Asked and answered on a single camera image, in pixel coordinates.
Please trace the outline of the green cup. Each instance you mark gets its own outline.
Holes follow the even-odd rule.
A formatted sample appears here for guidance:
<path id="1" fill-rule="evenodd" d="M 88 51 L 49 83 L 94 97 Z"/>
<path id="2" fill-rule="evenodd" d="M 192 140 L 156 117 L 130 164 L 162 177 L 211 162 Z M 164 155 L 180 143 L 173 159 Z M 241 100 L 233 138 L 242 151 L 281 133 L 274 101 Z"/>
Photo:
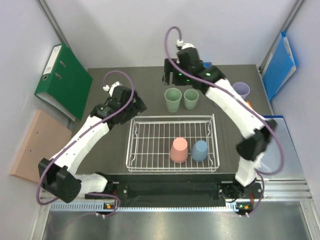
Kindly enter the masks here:
<path id="1" fill-rule="evenodd" d="M 199 93 L 195 89 L 188 89 L 183 94 L 184 106 L 187 110 L 193 110 L 199 99 Z"/>
<path id="2" fill-rule="evenodd" d="M 167 110 L 170 113 L 177 112 L 180 106 L 182 92 L 178 88 L 169 88 L 165 91 L 164 98 Z"/>

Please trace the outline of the green cup front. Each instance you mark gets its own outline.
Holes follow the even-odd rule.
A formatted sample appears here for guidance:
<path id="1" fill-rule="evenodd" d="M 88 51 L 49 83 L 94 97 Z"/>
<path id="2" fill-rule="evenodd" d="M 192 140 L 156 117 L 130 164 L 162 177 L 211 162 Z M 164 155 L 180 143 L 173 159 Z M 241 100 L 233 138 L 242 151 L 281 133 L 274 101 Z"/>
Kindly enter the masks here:
<path id="1" fill-rule="evenodd" d="M 182 92 L 178 88 L 169 88 L 165 91 L 164 98 L 167 110 L 170 113 L 177 112 L 180 106 Z"/>

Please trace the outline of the purple cup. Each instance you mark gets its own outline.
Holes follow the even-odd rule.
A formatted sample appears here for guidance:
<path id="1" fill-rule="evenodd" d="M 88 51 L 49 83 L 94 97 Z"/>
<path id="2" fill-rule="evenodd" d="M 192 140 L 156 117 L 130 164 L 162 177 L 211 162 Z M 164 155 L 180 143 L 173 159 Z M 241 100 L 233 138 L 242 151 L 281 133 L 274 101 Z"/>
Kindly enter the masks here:
<path id="1" fill-rule="evenodd" d="M 251 92 L 251 88 L 244 82 L 236 82 L 233 84 L 233 89 L 236 91 L 238 95 L 240 95 L 244 100 L 247 98 L 249 93 Z"/>

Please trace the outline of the blue cup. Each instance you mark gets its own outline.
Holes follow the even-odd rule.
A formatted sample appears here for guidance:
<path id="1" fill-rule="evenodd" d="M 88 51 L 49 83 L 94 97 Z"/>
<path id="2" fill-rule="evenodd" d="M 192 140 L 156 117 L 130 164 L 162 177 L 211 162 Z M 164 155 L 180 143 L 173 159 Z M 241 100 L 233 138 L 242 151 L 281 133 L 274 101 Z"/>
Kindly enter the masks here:
<path id="1" fill-rule="evenodd" d="M 204 140 L 198 140 L 192 147 L 191 158 L 196 162 L 204 161 L 208 156 L 208 144 Z"/>

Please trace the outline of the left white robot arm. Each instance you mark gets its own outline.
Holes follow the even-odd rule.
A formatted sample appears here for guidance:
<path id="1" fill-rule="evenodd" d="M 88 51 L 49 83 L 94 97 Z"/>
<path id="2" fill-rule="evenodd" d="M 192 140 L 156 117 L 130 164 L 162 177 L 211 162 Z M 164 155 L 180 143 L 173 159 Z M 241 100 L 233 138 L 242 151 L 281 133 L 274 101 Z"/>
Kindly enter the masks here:
<path id="1" fill-rule="evenodd" d="M 79 195 L 97 193 L 109 198 L 114 187 L 101 173 L 77 174 L 77 170 L 94 145 L 115 125 L 122 125 L 144 112 L 147 107 L 136 90 L 116 82 L 108 86 L 110 96 L 98 104 L 84 125 L 51 159 L 43 158 L 38 164 L 40 187 L 65 203 Z"/>

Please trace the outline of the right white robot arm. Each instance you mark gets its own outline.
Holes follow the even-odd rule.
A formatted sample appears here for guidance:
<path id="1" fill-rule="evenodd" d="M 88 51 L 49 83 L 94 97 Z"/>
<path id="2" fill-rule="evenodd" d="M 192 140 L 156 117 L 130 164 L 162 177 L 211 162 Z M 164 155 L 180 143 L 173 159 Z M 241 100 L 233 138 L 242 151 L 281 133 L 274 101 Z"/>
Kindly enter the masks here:
<path id="1" fill-rule="evenodd" d="M 191 43 L 178 40 L 177 58 L 164 60 L 164 84 L 191 85 L 218 105 L 238 127 L 242 141 L 236 145 L 240 156 L 238 170 L 231 188 L 237 198 L 245 198 L 252 191 L 262 156 L 272 140 L 275 120 L 265 120 L 237 94 L 227 77 L 216 66 L 205 67 L 198 50 Z"/>

